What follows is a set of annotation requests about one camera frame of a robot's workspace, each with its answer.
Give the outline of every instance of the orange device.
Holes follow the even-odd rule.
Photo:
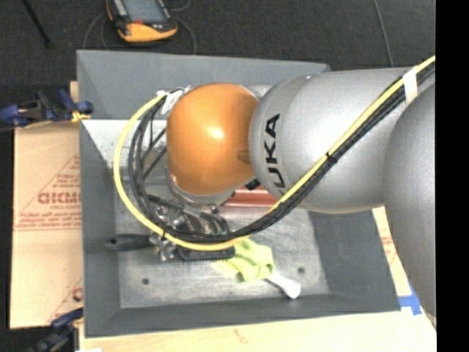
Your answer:
[[[106,0],[106,11],[119,36],[130,44],[152,44],[177,32],[163,0]]]

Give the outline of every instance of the yellow cable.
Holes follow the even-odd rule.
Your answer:
[[[416,68],[416,73],[419,74],[423,69],[428,67],[430,64],[432,64],[435,61],[435,56],[430,57],[428,60],[425,62],[422,62],[420,65],[417,66]],[[360,115],[360,117],[350,126],[350,128],[342,135],[342,137],[332,146],[332,148],[329,150],[328,154],[324,155],[318,162],[316,162],[313,167],[305,173],[305,175],[299,179],[296,184],[294,184],[293,187],[291,187],[290,190],[288,190],[287,193],[283,195],[282,198],[280,198],[277,203],[272,206],[267,214],[275,210],[282,202],[285,202],[287,199],[289,199],[294,193],[298,191],[299,188],[305,185],[306,181],[314,175],[314,173],[327,161],[328,155],[334,154],[343,144],[345,141],[347,141],[359,128],[360,126],[378,109],[382,106],[384,102],[389,99],[392,94],[394,94],[399,88],[403,85],[403,80],[400,78],[398,81],[396,81],[394,84],[392,84],[386,91],[384,91],[383,94],[379,96],[378,99],[376,99],[373,104],[368,107],[364,113]],[[113,160],[113,173],[114,173],[114,182],[116,184],[116,189],[117,193],[119,194],[121,200],[124,202],[125,206],[129,209],[129,211],[146,227],[150,228],[152,231],[156,232],[159,235],[165,235],[165,238],[170,240],[171,242],[183,246],[188,249],[194,249],[194,250],[199,250],[199,251],[215,251],[215,250],[222,250],[222,249],[227,249],[231,246],[236,245],[237,243],[250,238],[250,235],[242,236],[239,238],[233,238],[228,241],[224,241],[223,243],[214,243],[214,244],[206,244],[206,243],[190,243],[184,240],[180,240],[179,238],[175,238],[174,236],[170,235],[169,233],[164,233],[164,230],[156,225],[155,223],[151,222],[145,215],[143,215],[130,201],[129,197],[125,193],[124,186],[122,185],[122,179],[120,177],[120,158],[121,158],[121,153],[122,153],[122,147],[125,143],[125,140],[130,133],[130,130],[132,129],[133,125],[137,122],[137,120],[145,114],[149,109],[151,109],[156,103],[158,103],[163,97],[168,95],[167,93],[164,93],[162,95],[157,96],[156,98],[152,99],[151,101],[145,103],[128,121],[127,125],[124,127],[124,130],[122,131],[119,140],[117,141],[116,145],[116,151],[114,152],[114,160]]]
[[[119,140],[116,144],[116,151],[114,152],[114,160],[113,160],[113,174],[114,174],[114,182],[116,184],[116,190],[119,194],[121,200],[124,202],[125,206],[129,209],[129,211],[146,227],[150,228],[152,231],[156,232],[159,235],[164,234],[164,230],[150,221],[145,215],[143,215],[139,209],[137,209],[133,203],[130,201],[128,195],[125,193],[124,186],[122,185],[122,179],[120,176],[120,158],[122,154],[122,147],[124,146],[125,140],[130,133],[133,125],[137,122],[137,120],[149,109],[151,109],[156,103],[158,103],[163,97],[165,97],[167,93],[157,96],[156,98],[152,99],[150,102],[144,104],[128,121],[124,130],[122,131]],[[231,246],[236,245],[237,243],[249,238],[250,236],[242,236],[239,238],[234,238],[229,241],[223,243],[214,243],[214,244],[206,244],[206,243],[190,243],[184,240],[180,240],[179,238],[175,238],[174,236],[170,235],[169,233],[164,234],[165,238],[170,240],[171,242],[181,245],[188,249],[194,250],[202,250],[202,251],[214,251],[214,250],[222,250],[229,248]]]

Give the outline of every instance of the black carpet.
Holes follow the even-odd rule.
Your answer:
[[[104,0],[28,0],[43,33],[22,0],[0,0],[0,107],[24,102],[37,87],[68,85],[76,77],[75,50],[104,12]],[[184,0],[167,0],[174,7]],[[192,0],[176,15],[192,29],[197,54],[328,63],[332,70],[409,66],[435,54],[436,0]],[[89,31],[87,48],[126,49],[108,21]],[[182,28],[169,41],[132,51],[190,54]],[[7,330],[12,224],[12,136],[0,133],[0,352],[21,351],[47,330]]]

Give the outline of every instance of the brown cardboard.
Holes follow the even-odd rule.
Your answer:
[[[10,328],[83,306],[78,126],[15,130]]]

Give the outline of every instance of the gray tray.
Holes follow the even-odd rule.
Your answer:
[[[118,64],[125,64],[125,69]],[[116,253],[104,247],[118,232],[149,233],[118,199],[111,158],[125,119],[158,89],[214,81],[275,84],[326,70],[327,65],[305,62],[78,52],[80,98],[96,106],[93,118],[81,126],[87,336],[399,309],[368,212],[326,216],[296,209],[253,236],[273,249],[279,272],[301,283],[302,294],[296,300],[288,300],[266,281],[238,282],[217,263],[159,263],[151,248]],[[156,125],[155,129],[162,128],[164,122]],[[158,172],[152,180],[155,191],[164,194]],[[234,226],[265,212],[222,211]]]

